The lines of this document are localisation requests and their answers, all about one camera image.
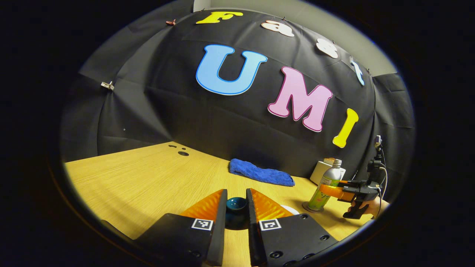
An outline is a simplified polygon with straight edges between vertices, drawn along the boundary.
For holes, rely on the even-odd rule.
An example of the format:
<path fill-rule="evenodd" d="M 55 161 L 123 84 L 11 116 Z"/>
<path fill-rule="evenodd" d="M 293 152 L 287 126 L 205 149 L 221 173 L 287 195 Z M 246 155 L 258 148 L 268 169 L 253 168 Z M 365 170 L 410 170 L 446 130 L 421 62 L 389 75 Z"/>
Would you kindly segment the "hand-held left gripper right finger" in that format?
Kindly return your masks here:
<path fill-rule="evenodd" d="M 256 189 L 246 189 L 246 199 L 252 266 L 302 267 L 338 242 L 309 214 L 292 214 Z"/>

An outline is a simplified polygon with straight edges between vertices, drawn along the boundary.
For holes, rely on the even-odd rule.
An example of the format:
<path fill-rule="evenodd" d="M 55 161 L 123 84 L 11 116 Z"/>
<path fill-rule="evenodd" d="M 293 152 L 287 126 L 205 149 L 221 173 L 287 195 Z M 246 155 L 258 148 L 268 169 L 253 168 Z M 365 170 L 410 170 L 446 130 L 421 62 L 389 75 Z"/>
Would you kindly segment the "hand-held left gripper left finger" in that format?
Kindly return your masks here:
<path fill-rule="evenodd" d="M 134 243 L 158 267 L 220 267 L 226 202 L 227 190 L 215 191 L 180 214 L 164 214 Z"/>

